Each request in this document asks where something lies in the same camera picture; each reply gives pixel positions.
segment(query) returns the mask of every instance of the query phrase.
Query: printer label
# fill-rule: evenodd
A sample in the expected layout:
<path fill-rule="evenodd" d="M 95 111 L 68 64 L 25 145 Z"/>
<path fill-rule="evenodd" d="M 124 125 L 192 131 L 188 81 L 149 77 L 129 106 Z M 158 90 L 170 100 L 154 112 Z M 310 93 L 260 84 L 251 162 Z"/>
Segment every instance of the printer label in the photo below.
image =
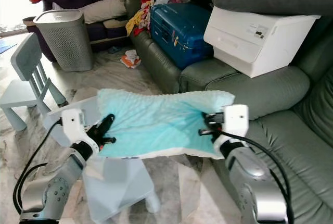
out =
<path fill-rule="evenodd" d="M 256 23 L 250 23 L 246 29 L 246 33 L 253 35 L 256 38 L 263 39 L 267 34 L 268 28 Z"/>

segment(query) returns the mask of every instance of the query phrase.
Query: towel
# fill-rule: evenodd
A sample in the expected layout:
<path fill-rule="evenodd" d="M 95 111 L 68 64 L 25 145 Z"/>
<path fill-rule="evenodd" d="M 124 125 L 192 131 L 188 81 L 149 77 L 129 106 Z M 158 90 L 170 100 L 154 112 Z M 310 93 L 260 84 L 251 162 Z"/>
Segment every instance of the towel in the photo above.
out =
<path fill-rule="evenodd" d="M 205 128 L 202 112 L 220 112 L 233 103 L 224 91 L 195 91 L 174 95 L 139 95 L 124 90 L 102 89 L 97 105 L 103 117 L 112 113 L 114 123 L 105 137 L 117 141 L 106 144 L 100 156 L 113 158 L 153 158 L 179 154 L 223 158 L 216 153 L 211 136 L 199 136 Z"/>

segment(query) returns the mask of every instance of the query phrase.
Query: suitcase handle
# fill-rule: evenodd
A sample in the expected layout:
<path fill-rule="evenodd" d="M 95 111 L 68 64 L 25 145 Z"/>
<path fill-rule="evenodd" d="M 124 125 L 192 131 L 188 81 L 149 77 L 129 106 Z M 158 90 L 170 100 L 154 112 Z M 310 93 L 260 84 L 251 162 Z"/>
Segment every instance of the suitcase handle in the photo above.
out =
<path fill-rule="evenodd" d="M 170 27 L 166 24 L 166 22 L 162 21 L 162 39 L 168 43 L 170 39 L 170 33 L 169 33 Z"/>

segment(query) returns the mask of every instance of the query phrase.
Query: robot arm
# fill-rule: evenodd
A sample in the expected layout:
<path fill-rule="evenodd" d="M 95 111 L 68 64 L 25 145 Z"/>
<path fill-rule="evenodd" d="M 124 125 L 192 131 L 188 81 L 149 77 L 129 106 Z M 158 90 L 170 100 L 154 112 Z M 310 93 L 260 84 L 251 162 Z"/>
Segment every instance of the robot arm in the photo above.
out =
<path fill-rule="evenodd" d="M 72 145 L 42 171 L 42 176 L 32 181 L 22 199 L 21 224 L 56 224 L 60 219 L 71 187 L 80 177 L 86 161 L 97 154 L 105 143 L 115 138 L 103 138 L 114 120 L 106 117 L 100 125 L 84 131 L 84 115 L 79 109 L 62 112 L 63 130 Z M 288 224 L 287 208 L 279 187 L 274 182 L 268 166 L 248 145 L 238 139 L 222 135 L 221 131 L 245 136 L 248 130 L 246 105 L 231 105 L 222 113 L 205 114 L 208 129 L 199 134 L 212 135 L 215 150 L 226 158 L 230 180 L 240 202 L 244 224 Z"/>
<path fill-rule="evenodd" d="M 71 187 L 81 176 L 86 161 L 114 138 L 103 138 L 113 123 L 114 115 L 107 116 L 100 125 L 84 131 L 84 115 L 79 109 L 64 110 L 61 115 L 63 130 L 72 145 L 59 158 L 49 162 L 41 175 L 32 181 L 22 198 L 21 224 L 58 223 Z"/>
<path fill-rule="evenodd" d="M 208 129 L 199 130 L 199 134 L 212 135 L 215 150 L 226 159 L 230 181 L 238 194 L 242 222 L 287 224 L 286 202 L 268 166 L 247 143 L 221 134 L 223 131 L 245 136 L 248 130 L 248 107 L 226 106 L 222 113 L 204 115 L 204 121 Z"/>

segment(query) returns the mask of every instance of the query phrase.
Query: black cable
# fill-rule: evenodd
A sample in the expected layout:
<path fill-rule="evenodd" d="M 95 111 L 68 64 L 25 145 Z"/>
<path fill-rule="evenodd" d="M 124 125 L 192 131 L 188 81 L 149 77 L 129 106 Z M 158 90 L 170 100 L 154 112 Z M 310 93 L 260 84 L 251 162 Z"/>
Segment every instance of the black cable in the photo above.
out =
<path fill-rule="evenodd" d="M 22 191 L 22 187 L 23 187 L 23 184 L 25 182 L 25 180 L 27 179 L 27 177 L 29 176 L 29 174 L 31 174 L 32 171 L 34 171 L 36 168 L 39 168 L 39 167 L 43 167 L 45 166 L 47 163 L 41 163 L 41 164 L 38 164 L 36 166 L 33 166 L 31 169 L 28 170 L 28 172 L 26 172 L 22 178 L 22 181 L 17 189 L 17 197 L 18 197 L 18 202 L 22 202 L 21 200 L 21 191 Z"/>
<path fill-rule="evenodd" d="M 25 174 L 25 172 L 27 171 L 28 167 L 30 166 L 33 158 L 36 156 L 36 154 L 38 153 L 38 151 L 41 149 L 41 147 L 44 145 L 45 141 L 47 140 L 48 136 L 50 135 L 52 129 L 57 125 L 57 124 L 62 124 L 61 119 L 59 119 L 58 121 L 56 121 L 55 123 L 53 123 L 53 125 L 50 127 L 49 131 L 47 132 L 46 136 L 44 137 L 44 139 L 42 140 L 42 142 L 40 143 L 40 145 L 38 146 L 38 148 L 35 150 L 35 152 L 32 154 L 32 156 L 30 157 L 29 161 L 27 162 L 27 164 L 25 165 L 25 168 L 23 169 L 19 179 L 17 180 L 15 187 L 14 187 L 14 191 L 12 194 L 12 200 L 15 206 L 16 211 L 21 214 L 22 212 L 22 200 L 21 200 L 21 196 L 18 196 L 17 191 L 18 191 L 18 187 L 21 184 L 21 181 L 23 179 L 23 176 Z"/>
<path fill-rule="evenodd" d="M 287 204 L 287 216 L 288 216 L 288 221 L 289 224 L 293 224 L 294 223 L 294 215 L 293 215 L 293 211 L 292 211 L 292 207 L 291 207 L 291 199 L 289 199 L 289 197 L 286 194 L 285 189 L 283 188 L 282 183 L 280 182 L 279 178 L 277 177 L 276 173 L 270 169 L 271 175 L 273 176 L 273 178 L 275 179 L 277 185 L 279 186 L 282 195 L 286 201 Z"/>
<path fill-rule="evenodd" d="M 292 212 L 292 207 L 291 207 L 291 190 L 290 190 L 290 184 L 289 184 L 289 181 L 288 181 L 288 178 L 287 178 L 287 173 L 285 172 L 285 170 L 282 167 L 281 163 L 264 146 L 262 146 L 261 144 L 255 142 L 255 141 L 253 141 L 253 140 L 251 140 L 249 138 L 246 138 L 246 137 L 243 137 L 243 136 L 234 135 L 234 134 L 229 134 L 229 133 L 226 133 L 226 132 L 223 132 L 223 131 L 221 131 L 221 134 L 225 135 L 225 136 L 228 136 L 228 137 L 231 137 L 231 138 L 235 138 L 235 139 L 247 142 L 247 143 L 249 143 L 249 144 L 257 147 L 261 151 L 263 151 L 267 156 L 270 157 L 270 159 L 272 159 L 272 161 L 276 164 L 276 166 L 280 170 L 280 172 L 282 174 L 282 177 L 283 177 L 283 180 L 284 180 L 285 185 L 286 185 L 286 191 L 285 191 L 284 188 L 283 188 L 283 186 L 282 186 L 282 183 L 280 182 L 280 180 L 278 179 L 278 177 L 274 174 L 275 177 L 274 176 L 273 177 L 277 181 L 277 184 L 278 184 L 279 188 L 282 189 L 281 192 L 282 192 L 282 195 L 284 196 L 286 204 L 287 204 L 287 216 L 288 216 L 289 224 L 293 224 L 294 223 L 294 218 L 293 218 L 293 212 Z"/>

